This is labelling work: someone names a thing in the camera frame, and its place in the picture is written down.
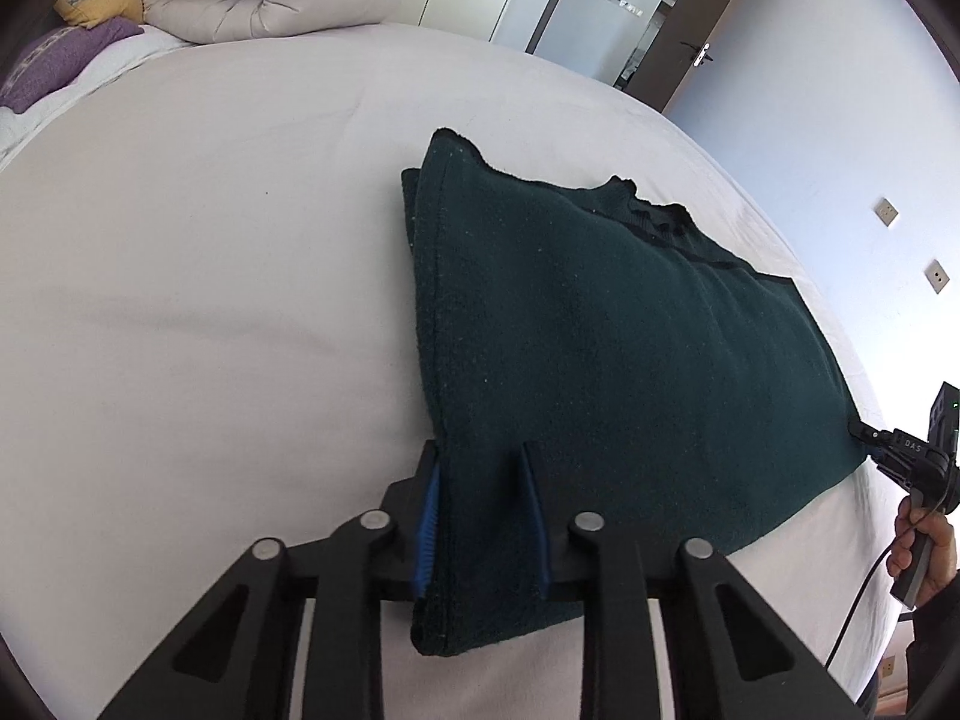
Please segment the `right dark sleeve forearm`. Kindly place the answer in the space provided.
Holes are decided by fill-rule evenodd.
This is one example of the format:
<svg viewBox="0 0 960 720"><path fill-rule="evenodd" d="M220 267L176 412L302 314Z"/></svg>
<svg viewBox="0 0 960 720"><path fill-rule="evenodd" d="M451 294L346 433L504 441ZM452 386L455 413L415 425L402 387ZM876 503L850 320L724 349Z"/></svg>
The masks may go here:
<svg viewBox="0 0 960 720"><path fill-rule="evenodd" d="M958 717L958 577L913 613L908 718Z"/></svg>

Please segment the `person's right hand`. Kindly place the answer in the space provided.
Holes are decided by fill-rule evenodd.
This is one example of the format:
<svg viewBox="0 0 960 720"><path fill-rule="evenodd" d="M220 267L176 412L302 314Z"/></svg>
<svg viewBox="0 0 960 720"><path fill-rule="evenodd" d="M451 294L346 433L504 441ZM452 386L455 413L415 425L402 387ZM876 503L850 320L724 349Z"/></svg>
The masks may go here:
<svg viewBox="0 0 960 720"><path fill-rule="evenodd" d="M903 497L896 512L895 541L885 562L887 574L893 580L911 571L913 544L919 535L928 537L931 549L926 570L916 573L921 580L914 599L915 608L926 605L957 575L957 541L952 524L942 512L914 507L909 497Z"/></svg>

